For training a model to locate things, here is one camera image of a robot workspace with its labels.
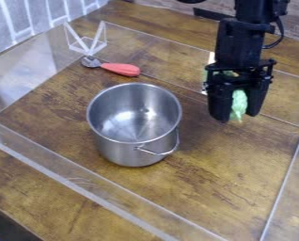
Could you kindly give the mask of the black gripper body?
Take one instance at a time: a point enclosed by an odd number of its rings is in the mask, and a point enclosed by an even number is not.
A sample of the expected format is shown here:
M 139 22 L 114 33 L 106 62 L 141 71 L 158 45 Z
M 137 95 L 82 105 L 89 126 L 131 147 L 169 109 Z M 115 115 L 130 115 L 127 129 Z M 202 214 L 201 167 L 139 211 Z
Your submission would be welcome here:
M 266 33 L 275 27 L 269 22 L 223 18 L 219 24 L 215 62 L 205 69 L 207 85 L 269 85 L 274 60 L 262 60 Z

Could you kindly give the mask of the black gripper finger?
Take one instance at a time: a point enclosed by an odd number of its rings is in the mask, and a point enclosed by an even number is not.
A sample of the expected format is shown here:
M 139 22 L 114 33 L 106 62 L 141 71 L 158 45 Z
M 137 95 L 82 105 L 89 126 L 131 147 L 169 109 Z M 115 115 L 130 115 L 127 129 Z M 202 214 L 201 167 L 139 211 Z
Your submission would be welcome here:
M 262 109 L 265 99 L 267 97 L 269 85 L 271 84 L 271 79 L 263 78 L 250 83 L 246 89 L 247 95 L 247 110 L 249 116 L 255 117 Z
M 207 102 L 211 117 L 221 122 L 230 121 L 234 86 L 231 83 L 207 83 Z

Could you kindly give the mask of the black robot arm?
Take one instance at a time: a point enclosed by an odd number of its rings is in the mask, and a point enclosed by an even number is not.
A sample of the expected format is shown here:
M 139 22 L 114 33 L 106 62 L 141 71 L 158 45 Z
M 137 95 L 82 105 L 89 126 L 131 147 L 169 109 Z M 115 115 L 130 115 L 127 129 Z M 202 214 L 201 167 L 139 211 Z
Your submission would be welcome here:
M 283 33 L 281 17 L 287 14 L 290 0 L 234 0 L 233 16 L 197 9 L 195 14 L 219 22 L 215 62 L 209 64 L 206 81 L 209 112 L 221 121 L 230 121 L 234 93 L 247 97 L 245 113 L 259 114 L 273 82 L 277 61 L 263 59 L 262 51 L 277 46 L 266 44 L 266 34 Z

